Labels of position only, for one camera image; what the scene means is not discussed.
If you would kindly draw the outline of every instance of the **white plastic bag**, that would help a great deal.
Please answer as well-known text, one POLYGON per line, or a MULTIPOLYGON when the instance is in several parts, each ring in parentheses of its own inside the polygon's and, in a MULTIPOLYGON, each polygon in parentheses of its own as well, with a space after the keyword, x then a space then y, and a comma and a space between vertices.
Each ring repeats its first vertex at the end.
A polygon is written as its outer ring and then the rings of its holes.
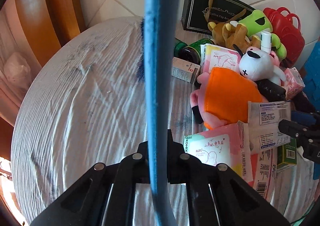
POLYGON ((4 65, 7 80, 26 94, 31 83, 30 66, 21 54, 14 52, 4 65))

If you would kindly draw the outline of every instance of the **blue brush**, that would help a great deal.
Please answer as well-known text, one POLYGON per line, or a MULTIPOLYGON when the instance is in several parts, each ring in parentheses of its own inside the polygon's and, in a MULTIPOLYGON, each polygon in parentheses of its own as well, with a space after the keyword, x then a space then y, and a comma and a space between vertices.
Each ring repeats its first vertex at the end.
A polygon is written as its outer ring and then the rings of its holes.
POLYGON ((144 50, 143 50, 143 27, 144 27, 144 18, 141 20, 140 23, 140 31, 141 31, 141 56, 138 62, 138 69, 137 69, 137 78, 138 81, 144 82, 144 50))

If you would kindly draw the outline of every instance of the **black gift box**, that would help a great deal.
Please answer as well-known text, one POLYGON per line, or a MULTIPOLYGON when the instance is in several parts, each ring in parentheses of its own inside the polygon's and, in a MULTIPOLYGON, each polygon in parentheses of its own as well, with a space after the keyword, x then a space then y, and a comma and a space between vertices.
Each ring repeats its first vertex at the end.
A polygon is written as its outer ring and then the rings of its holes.
MULTIPOLYGON (((209 22, 226 22, 244 9, 246 12, 237 19, 238 21, 250 15, 255 9, 239 0, 213 0, 209 22)), ((208 10, 209 0, 184 0, 181 18, 183 29, 211 35, 204 18, 208 10)))

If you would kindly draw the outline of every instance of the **green can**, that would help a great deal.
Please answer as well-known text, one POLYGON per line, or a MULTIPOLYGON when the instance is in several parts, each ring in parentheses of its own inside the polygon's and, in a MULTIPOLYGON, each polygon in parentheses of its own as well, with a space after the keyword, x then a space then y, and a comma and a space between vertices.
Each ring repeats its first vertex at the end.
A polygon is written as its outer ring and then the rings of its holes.
POLYGON ((182 48, 184 48, 184 47, 186 47, 186 46, 188 46, 188 44, 180 41, 180 40, 177 39, 177 38, 174 38, 174 54, 173 54, 174 57, 177 57, 178 52, 179 52, 182 48))
POLYGON ((177 58, 200 65, 201 45, 207 43, 214 44, 209 38, 202 38, 199 41, 180 49, 177 53, 177 58))

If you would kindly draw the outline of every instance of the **wooden furniture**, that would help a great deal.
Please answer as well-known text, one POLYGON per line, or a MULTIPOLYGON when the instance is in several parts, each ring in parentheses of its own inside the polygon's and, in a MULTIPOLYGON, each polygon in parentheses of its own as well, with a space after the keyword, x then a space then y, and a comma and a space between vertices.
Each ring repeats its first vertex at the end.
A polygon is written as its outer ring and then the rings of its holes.
POLYGON ((80 0, 15 0, 28 43, 41 66, 85 30, 80 0))
POLYGON ((0 157, 10 160, 13 127, 0 117, 0 157))

